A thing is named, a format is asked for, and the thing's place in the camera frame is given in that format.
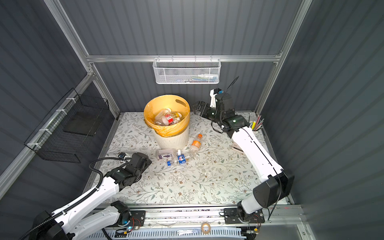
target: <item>robotic arm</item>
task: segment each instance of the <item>robotic arm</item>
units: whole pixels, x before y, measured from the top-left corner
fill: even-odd
[[[284,170],[261,146],[248,127],[243,116],[236,115],[231,96],[221,89],[210,92],[211,103],[199,101],[192,106],[194,114],[216,122],[223,132],[237,143],[254,166],[261,184],[253,189],[253,194],[237,204],[237,215],[243,222],[253,216],[253,212],[267,208],[288,196],[294,175]]]
[[[115,223],[121,227],[128,226],[132,216],[129,207],[120,201],[111,203],[109,207],[94,215],[84,217],[105,199],[140,180],[141,174],[151,163],[152,161],[145,154],[134,153],[129,162],[109,171],[104,176],[100,187],[96,188],[96,191],[87,198],[83,199],[94,191],[94,188],[51,214],[46,211],[39,214],[35,218],[33,226],[46,223],[32,231],[29,239],[80,240]],[[47,222],[47,219],[55,215],[59,216]]]

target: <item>corrugated wall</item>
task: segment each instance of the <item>corrugated wall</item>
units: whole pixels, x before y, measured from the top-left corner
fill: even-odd
[[[93,84],[83,94],[100,97]],[[80,164],[45,161],[38,156],[32,159],[0,200],[1,239],[18,239],[40,212],[51,212],[82,194],[91,173],[88,165],[98,158],[113,121],[109,112],[92,139],[88,157]]]
[[[90,55],[274,55],[300,0],[61,1]],[[212,85],[159,85],[150,63],[96,63],[121,111],[143,111],[162,94],[190,104]],[[240,76],[237,110],[254,110],[272,63],[223,63],[218,87]]]
[[[0,173],[49,110],[86,71],[43,0],[0,1]],[[93,84],[84,94],[98,96]],[[113,123],[106,117],[89,148],[98,157]],[[0,238],[17,239],[43,209],[52,211],[79,196],[88,163],[32,159],[0,200]]]
[[[382,239],[384,1],[315,0],[262,112],[317,239]]]
[[[143,111],[147,102],[164,95],[175,94],[191,106],[199,100],[210,102],[209,92],[226,89],[240,78],[228,92],[236,110],[255,109],[273,63],[222,63],[219,84],[156,84],[152,63],[96,63],[102,78],[121,111]]]
[[[91,55],[273,55],[299,3],[61,1]]]
[[[0,1],[0,173],[86,71],[43,1]]]

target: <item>table surface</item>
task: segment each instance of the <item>table surface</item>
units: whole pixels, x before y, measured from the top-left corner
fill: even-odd
[[[237,113],[247,120],[250,113]],[[256,118],[251,113],[251,120]],[[186,164],[167,166],[158,160],[159,149],[150,128],[144,122],[142,112],[126,112],[113,137],[106,156],[117,157],[119,152],[142,152],[152,164],[143,173],[142,179],[126,187],[105,202],[120,200],[126,204],[236,204],[260,184],[257,173],[248,158],[230,149],[233,141],[226,134],[213,131],[210,121],[191,114],[188,145],[193,138],[203,134],[203,143],[197,155]],[[268,151],[263,134],[254,132]],[[105,174],[121,162],[104,160],[100,170]],[[278,204],[287,204],[282,199]]]

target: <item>aluminum frame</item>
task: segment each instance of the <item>aluminum frame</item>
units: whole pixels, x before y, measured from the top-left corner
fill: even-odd
[[[311,6],[311,3],[312,3],[312,0],[302,0],[300,3],[300,7],[296,13],[296,16],[293,20],[291,28],[287,34],[287,37],[285,38],[283,47],[281,49],[280,61],[277,62],[276,65],[273,67],[271,74],[263,89],[262,95],[260,96],[259,102],[256,105],[256,108],[255,108],[256,115],[260,115],[263,110],[263,107],[268,99],[268,96],[271,93],[272,87],[275,84],[277,77],[279,76],[281,68],[284,65],[285,59],[287,58],[287,55],[293,45],[296,35],[299,32],[301,24],[303,23],[304,17]]]
[[[262,128],[262,133],[263,133],[263,136],[264,136],[264,141],[265,141],[265,145],[266,147],[268,148],[269,150],[269,154],[271,155],[271,157],[278,163],[277,161],[277,158],[276,158],[276,155],[275,155],[275,152],[273,151],[273,148],[272,148],[272,145],[271,145],[271,142],[269,141],[269,138],[268,138],[268,135],[266,133],[266,130],[264,128],[264,125],[262,125],[263,128]],[[289,193],[288,196],[286,197],[286,200],[292,205],[294,204],[294,200],[292,198],[292,195]]]
[[[69,98],[73,98],[78,94],[81,94],[87,89],[89,84],[93,81],[95,75],[92,73],[88,73],[82,81],[76,86],[75,91],[72,91],[67,99],[63,101],[63,103],[57,109],[63,109],[70,101]],[[42,126],[42,129],[46,129],[54,119],[60,114],[59,111],[55,111],[52,116],[46,121],[46,123]],[[36,142],[41,136],[43,132],[38,131],[31,139],[30,142]],[[12,184],[16,181],[17,177],[23,172],[25,167],[29,164],[32,158],[36,155],[34,151],[32,151],[28,147],[24,147],[23,150],[16,156],[16,158],[12,161],[12,163],[4,170],[4,172],[0,176],[0,199],[5,195],[8,189],[12,186]]]
[[[302,240],[316,240],[315,235],[309,224],[298,224],[297,228],[299,230]]]
[[[209,222],[212,227],[247,227],[248,223],[225,224],[225,217],[220,215],[224,208],[236,207],[236,205],[209,205],[209,204],[189,205],[184,207],[173,207],[172,205],[129,205],[131,211],[146,211],[144,228],[179,228],[179,227],[200,227],[201,222]],[[93,212],[98,212],[109,206],[100,204]],[[269,215],[263,211],[265,219]],[[265,221],[262,225],[304,225],[308,224],[301,205],[277,205],[270,221]]]
[[[105,98],[108,100],[109,103],[109,109],[111,110],[113,116],[116,118],[120,115],[120,109],[116,104],[116,101],[113,99],[111,93],[109,92],[107,86],[105,85],[105,82],[103,81],[101,75],[99,74],[99,71],[97,70],[96,66],[91,64],[87,59],[86,56],[88,55],[88,51],[85,48],[83,42],[81,41],[79,35],[77,34],[74,26],[71,23],[71,20],[69,19],[68,15],[66,14],[63,6],[61,5],[59,0],[44,0],[45,4],[47,5],[49,11],[55,18],[57,24],[60,26],[61,30],[63,31],[65,37],[71,44],[73,50],[75,51],[76,55],[78,56],[80,62],[82,63],[83,67],[87,70],[87,72],[95,72],[97,79],[93,81],[96,88],[98,89],[100,95],[102,98]]]
[[[149,63],[159,58],[161,61],[218,61],[221,62],[279,62],[279,55],[190,55],[190,56],[173,56],[173,55],[90,55],[86,59],[94,63]]]

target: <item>white vent grate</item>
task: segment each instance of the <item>white vent grate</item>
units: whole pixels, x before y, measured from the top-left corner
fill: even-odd
[[[169,62],[155,59],[153,71],[159,84],[215,84],[219,83],[221,62]]]
[[[241,236],[241,229],[235,227],[212,227],[211,232],[207,235],[204,235],[200,230],[197,233],[189,233],[178,235],[178,230],[186,230],[188,228],[151,228],[151,229],[140,229],[133,230],[131,233],[127,234],[126,237],[114,237],[116,230],[106,230],[108,235],[112,239],[169,239],[172,238],[207,238],[207,237],[230,237],[233,239],[244,239],[245,237]],[[105,240],[103,232],[100,230],[86,239],[89,240]]]

